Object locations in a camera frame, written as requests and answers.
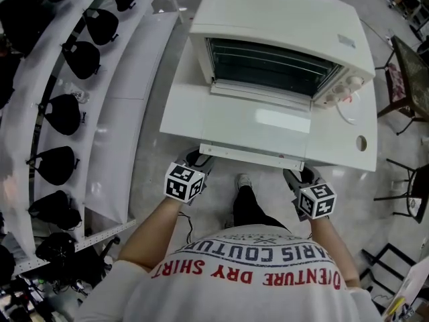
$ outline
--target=black pants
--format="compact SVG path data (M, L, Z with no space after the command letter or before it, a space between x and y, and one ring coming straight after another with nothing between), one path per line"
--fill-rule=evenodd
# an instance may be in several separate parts
M249 224L272 225L287 230L277 219L267 216L262 211L250 186L242 186L234 202L234 226Z

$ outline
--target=oven control knob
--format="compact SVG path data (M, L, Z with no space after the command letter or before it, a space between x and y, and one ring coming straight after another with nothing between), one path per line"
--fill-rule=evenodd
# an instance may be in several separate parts
M342 97L348 97L349 94L351 93L350 88L342 86L342 85L335 86L334 89L333 89L333 91L334 91L335 94L338 94L338 95L340 95Z
M358 76L349 76L346 80L347 85L350 87L352 92L361 89L363 85L363 79Z

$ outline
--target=wrist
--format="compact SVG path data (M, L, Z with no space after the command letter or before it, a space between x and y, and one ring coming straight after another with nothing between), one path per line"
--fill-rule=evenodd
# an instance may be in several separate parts
M178 201L177 199L171 198L171 197L166 197L164 198L163 203L169 207L171 207L172 209L177 209L177 211L179 212L181 206L182 206L182 202Z
M314 225L318 225L318 224L321 224L321 223L330 223L328 216L320 217L320 218L316 218L316 219L310 219L309 218L308 221L310 222L310 224L311 224L312 227Z

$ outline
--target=chair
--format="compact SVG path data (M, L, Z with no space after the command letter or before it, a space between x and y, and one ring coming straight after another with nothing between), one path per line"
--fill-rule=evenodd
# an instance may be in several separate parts
M366 288L366 290L368 290L369 292L371 292L373 290L372 284L376 284L377 286L381 287L384 291L388 292L392 296L395 296L395 294L396 294L396 292L394 290L390 289L388 286L384 285L384 283L382 283L376 279L376 277L374 276L374 273L372 271L374 265L379 265L382 269L388 271L390 274L392 274L393 276L395 276L398 280L400 280L402 282L405 279L405 276L403 276L402 274L400 274L399 272L394 270L392 267L387 265L383 260L381 260L381 258L386 253L388 253L389 251L391 253L395 254L400 260L403 260L409 266L414 266L416 264L416 262L413 259L409 258L406 254L404 254L401 250L397 249L392 244L386 244L383 247L383 249L375 256L373 254L369 253L367 250L362 249L361 250L362 255L365 258L365 260L368 262L369 267L366 268L361 273L361 275L359 276L359 280L362 281L364 279L364 277L366 277L366 276L370 277L371 286L368 286ZM372 301L373 301L375 307L377 308L377 310L380 312L380 314L383 314L383 312L386 308L383 305L380 305L379 303L375 302L374 300L372 300Z
M429 190L427 188L427 183L429 179L429 164L423 167L419 167L417 169L413 169L396 161L390 159L386 160L392 164L395 164L396 166L402 167L407 170L408 179L405 179L404 182L408 182L408 188L407 191L400 196L374 198L374 201L406 199L408 214L399 212L394 212L393 214L414 218L416 222L420 224L423 220L423 216L426 211L429 199ZM416 198L421 199L422 201L420 203L420 206L418 207L417 213L413 213L413 202L414 204L416 204L416 201L414 200Z
M386 64L382 67L377 67L377 69L384 69L386 82L387 82L387 91L389 92L389 105L392 105L396 101L402 100L406 98L405 93L405 87L404 87L404 80L402 78L401 72L396 68L396 65L393 63L389 63L391 60L392 55L387 60ZM398 112L402 113L403 115L407 116L408 118L411 118L411 121L405 126L405 128L397 132L396 135L399 136L401 133L404 133L411 124L415 121L426 121L424 118L417 117L416 112L411 109L410 106L404 106L397 109Z

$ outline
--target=bottle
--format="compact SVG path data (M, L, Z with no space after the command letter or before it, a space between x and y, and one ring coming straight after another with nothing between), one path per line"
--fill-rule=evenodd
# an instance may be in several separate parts
M89 100L89 93L77 87L74 83L64 82L58 79L58 86L62 87L64 94L74 95L80 104L85 104Z

